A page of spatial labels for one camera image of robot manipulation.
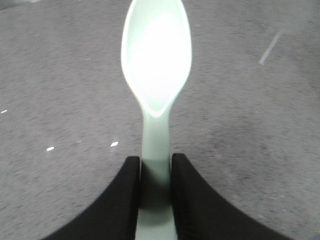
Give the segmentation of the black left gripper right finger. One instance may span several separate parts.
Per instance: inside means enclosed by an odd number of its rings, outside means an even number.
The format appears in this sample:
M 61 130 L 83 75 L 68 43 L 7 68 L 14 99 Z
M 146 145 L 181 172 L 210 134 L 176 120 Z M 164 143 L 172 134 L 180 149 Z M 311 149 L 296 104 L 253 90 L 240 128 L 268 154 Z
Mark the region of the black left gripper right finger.
M 215 191 L 183 153 L 172 156 L 171 200 L 180 240 L 287 240 Z

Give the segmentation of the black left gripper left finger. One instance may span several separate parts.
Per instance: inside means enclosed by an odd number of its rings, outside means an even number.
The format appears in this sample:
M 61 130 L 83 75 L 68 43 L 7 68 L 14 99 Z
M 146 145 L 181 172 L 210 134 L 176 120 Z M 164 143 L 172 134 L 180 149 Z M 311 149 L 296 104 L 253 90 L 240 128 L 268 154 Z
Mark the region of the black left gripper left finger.
M 140 158 L 129 156 L 103 193 L 46 240 L 133 240 L 140 200 Z

